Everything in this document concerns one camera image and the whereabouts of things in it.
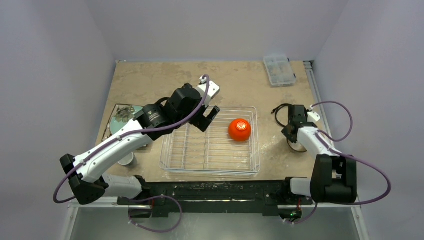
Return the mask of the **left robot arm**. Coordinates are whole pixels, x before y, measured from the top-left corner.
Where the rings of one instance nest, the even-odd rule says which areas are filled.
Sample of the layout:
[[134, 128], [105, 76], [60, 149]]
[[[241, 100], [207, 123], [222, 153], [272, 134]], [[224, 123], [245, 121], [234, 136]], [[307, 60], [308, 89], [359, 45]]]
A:
[[205, 132], [220, 111], [214, 106], [208, 116], [204, 115], [219, 92], [220, 87], [213, 81], [202, 82], [196, 87], [186, 83], [170, 97], [144, 105], [124, 127], [91, 150], [77, 156], [65, 154], [60, 163], [66, 176], [54, 190], [54, 202], [61, 203], [59, 190], [68, 183], [73, 198], [81, 205], [102, 197], [127, 198], [138, 205], [146, 203], [149, 191], [142, 186], [140, 177], [111, 175], [108, 169], [186, 123]]

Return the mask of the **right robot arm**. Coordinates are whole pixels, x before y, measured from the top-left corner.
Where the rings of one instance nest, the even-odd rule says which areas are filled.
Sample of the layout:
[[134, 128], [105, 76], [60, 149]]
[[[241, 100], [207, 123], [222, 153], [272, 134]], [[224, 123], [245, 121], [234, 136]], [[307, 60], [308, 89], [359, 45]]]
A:
[[316, 125], [320, 116], [303, 105], [287, 106], [288, 121], [282, 129], [288, 145], [306, 150], [314, 159], [310, 178], [288, 177], [288, 185], [280, 196], [288, 204], [300, 196], [310, 197], [316, 203], [352, 204], [357, 199], [357, 164], [331, 149], [321, 138]]

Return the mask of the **brown bowl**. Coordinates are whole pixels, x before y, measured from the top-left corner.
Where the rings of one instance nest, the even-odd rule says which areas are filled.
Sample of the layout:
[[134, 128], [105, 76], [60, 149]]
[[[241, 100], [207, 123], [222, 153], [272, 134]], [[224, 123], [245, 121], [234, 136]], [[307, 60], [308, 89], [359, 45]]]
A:
[[305, 147], [303, 145], [301, 145], [300, 143], [298, 143], [298, 142], [297, 143], [293, 143], [293, 142], [291, 142], [288, 139], [286, 140], [286, 142], [287, 142], [289, 148], [292, 151], [294, 151], [294, 152], [297, 152], [297, 153], [306, 153], [307, 152], [307, 150], [305, 149]]

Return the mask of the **orange bowl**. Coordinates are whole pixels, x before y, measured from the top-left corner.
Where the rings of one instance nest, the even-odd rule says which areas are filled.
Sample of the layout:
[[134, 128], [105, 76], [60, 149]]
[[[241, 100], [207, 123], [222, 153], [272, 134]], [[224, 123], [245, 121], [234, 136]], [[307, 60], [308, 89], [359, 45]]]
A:
[[251, 124], [242, 118], [234, 119], [228, 126], [229, 137], [236, 142], [247, 141], [252, 134]]

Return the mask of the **grey coffee mug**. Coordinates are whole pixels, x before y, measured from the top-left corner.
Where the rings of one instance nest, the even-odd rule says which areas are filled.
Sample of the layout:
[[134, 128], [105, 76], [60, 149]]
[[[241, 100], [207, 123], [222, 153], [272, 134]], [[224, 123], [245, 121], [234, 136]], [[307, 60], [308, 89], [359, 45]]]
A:
[[135, 159], [135, 155], [133, 152], [123, 157], [121, 160], [118, 161], [118, 164], [124, 167], [132, 167], [134, 164], [136, 164], [137, 161]]

